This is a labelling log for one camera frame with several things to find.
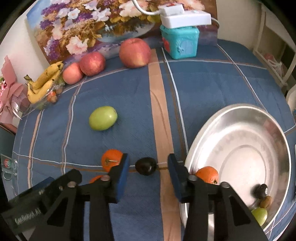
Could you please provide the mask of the small dark plum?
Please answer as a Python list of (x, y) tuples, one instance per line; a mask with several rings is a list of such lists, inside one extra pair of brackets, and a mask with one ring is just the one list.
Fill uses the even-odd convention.
[(268, 186), (265, 183), (256, 185), (253, 194), (257, 199), (265, 198), (268, 194)]

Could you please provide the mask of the green fruit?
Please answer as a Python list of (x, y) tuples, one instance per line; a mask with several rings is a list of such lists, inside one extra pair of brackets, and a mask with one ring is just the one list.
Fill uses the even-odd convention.
[(104, 131), (115, 124), (117, 117), (112, 106), (101, 106), (90, 114), (89, 125), (95, 131)]
[(256, 219), (256, 221), (259, 223), (260, 226), (263, 226), (264, 223), (267, 220), (268, 212), (265, 208), (255, 208), (251, 211), (252, 215)]

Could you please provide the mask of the round steel plate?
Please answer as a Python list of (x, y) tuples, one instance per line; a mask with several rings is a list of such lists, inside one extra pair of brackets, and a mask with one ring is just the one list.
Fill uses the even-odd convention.
[(210, 166), (250, 209), (259, 200), (256, 186), (267, 185), (272, 197), (262, 229), (267, 231), (288, 193), (292, 160), (287, 138), (267, 111), (251, 104), (229, 105), (212, 115), (196, 135), (185, 160), (190, 174)]

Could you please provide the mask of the green fruit in plate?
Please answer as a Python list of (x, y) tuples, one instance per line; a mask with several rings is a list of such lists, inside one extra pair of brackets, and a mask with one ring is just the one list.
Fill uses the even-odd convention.
[(263, 226), (264, 223), (267, 220), (268, 212), (265, 208), (255, 208), (251, 211), (252, 215), (256, 219), (256, 221), (259, 223), (260, 226)]

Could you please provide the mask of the brown longan right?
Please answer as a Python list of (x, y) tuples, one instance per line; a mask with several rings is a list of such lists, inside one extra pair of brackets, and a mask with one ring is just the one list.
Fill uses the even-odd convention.
[(260, 201), (259, 207), (264, 209), (269, 209), (272, 203), (273, 203), (273, 198), (271, 196), (266, 196)]

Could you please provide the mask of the blue plaid tablecloth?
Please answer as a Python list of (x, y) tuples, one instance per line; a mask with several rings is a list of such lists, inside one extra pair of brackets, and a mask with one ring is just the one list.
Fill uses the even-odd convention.
[[(102, 173), (103, 153), (117, 149), (128, 153), (132, 166), (123, 198), (110, 207), (115, 239), (181, 240), (179, 204), (165, 169), (168, 154), (184, 161), (203, 124), (235, 103), (268, 111), (295, 155), (295, 121), (285, 97), (245, 46), (219, 40), (200, 46), (196, 58), (179, 61), (157, 48), (152, 63), (138, 69), (110, 59), (97, 77), (66, 87), (55, 104), (22, 118), (12, 154), (18, 162), (14, 194), (71, 169), (86, 184)], [(95, 131), (89, 117), (101, 106), (112, 106), (118, 117), (107, 130)], [(159, 170), (138, 174), (133, 164), (143, 157), (157, 159)]]

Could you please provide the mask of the pink gift box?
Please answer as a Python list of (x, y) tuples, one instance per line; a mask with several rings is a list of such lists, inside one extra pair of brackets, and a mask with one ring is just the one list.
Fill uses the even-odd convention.
[(1, 68), (1, 123), (12, 124), (14, 118), (21, 119), (30, 106), (27, 98), (28, 87), (19, 83), (8, 56)]

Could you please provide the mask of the clear fruit bag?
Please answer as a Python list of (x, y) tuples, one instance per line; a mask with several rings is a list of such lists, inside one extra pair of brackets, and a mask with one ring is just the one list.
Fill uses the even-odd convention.
[(33, 89), (29, 84), (27, 97), (33, 109), (43, 110), (55, 104), (62, 93), (65, 82), (47, 81), (41, 88)]

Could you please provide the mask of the yellow banana bunch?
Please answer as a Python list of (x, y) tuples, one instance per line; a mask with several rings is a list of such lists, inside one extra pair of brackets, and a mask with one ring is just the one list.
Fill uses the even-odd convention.
[(29, 75), (24, 77), (28, 85), (27, 97), (31, 104), (36, 104), (45, 97), (53, 87), (59, 85), (63, 66), (62, 61), (50, 65), (36, 81), (33, 81)]

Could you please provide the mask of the small pink apple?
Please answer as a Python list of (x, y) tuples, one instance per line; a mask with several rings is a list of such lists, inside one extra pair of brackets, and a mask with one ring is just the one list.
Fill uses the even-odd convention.
[(76, 84), (84, 77), (84, 73), (80, 69), (79, 63), (72, 63), (62, 73), (63, 80), (67, 84)]

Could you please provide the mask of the middle red apple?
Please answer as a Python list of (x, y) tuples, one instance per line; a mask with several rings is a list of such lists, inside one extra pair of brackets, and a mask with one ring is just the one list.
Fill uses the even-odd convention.
[(79, 61), (81, 71), (87, 76), (97, 75), (102, 72), (105, 65), (105, 57), (99, 52), (88, 53)]

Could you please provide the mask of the large red apple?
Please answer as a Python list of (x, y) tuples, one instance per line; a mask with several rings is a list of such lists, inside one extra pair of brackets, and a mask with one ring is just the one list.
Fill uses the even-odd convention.
[(119, 58), (127, 68), (140, 68), (150, 62), (151, 49), (140, 38), (127, 39), (121, 43)]

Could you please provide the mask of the teal plastic box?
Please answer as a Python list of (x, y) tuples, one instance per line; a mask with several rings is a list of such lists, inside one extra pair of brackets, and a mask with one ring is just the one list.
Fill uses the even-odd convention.
[(164, 48), (173, 59), (196, 57), (200, 33), (197, 27), (169, 29), (161, 25), (160, 30)]

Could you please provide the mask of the white shelf rack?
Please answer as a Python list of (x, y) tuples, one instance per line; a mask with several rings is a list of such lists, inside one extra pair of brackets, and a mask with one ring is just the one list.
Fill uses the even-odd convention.
[[(287, 87), (295, 69), (295, 43), (278, 17), (263, 3), (260, 26), (253, 54), (263, 62), (280, 87)], [(292, 51), (292, 61), (284, 65), (282, 57), (287, 48)]]

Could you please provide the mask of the floral painting canvas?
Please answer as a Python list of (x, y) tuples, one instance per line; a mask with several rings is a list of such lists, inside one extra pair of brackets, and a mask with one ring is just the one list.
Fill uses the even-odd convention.
[(161, 17), (144, 15), (132, 1), (37, 1), (27, 20), (50, 64), (93, 51), (111, 58), (122, 41), (161, 33)]

